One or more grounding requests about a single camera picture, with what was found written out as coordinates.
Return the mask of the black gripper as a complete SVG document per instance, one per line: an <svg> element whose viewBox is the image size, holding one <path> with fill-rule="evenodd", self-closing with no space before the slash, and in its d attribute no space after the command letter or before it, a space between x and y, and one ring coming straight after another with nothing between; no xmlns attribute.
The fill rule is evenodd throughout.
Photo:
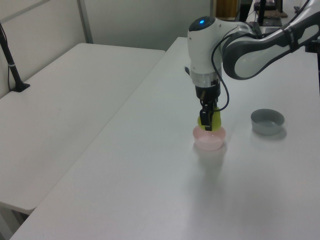
<svg viewBox="0 0 320 240"><path fill-rule="evenodd" d="M195 86L195 92L202 106L199 112L201 126L204 127L204 130L211 131L213 112L219 111L218 100L221 94L221 85L218 83L211 87Z"/></svg>

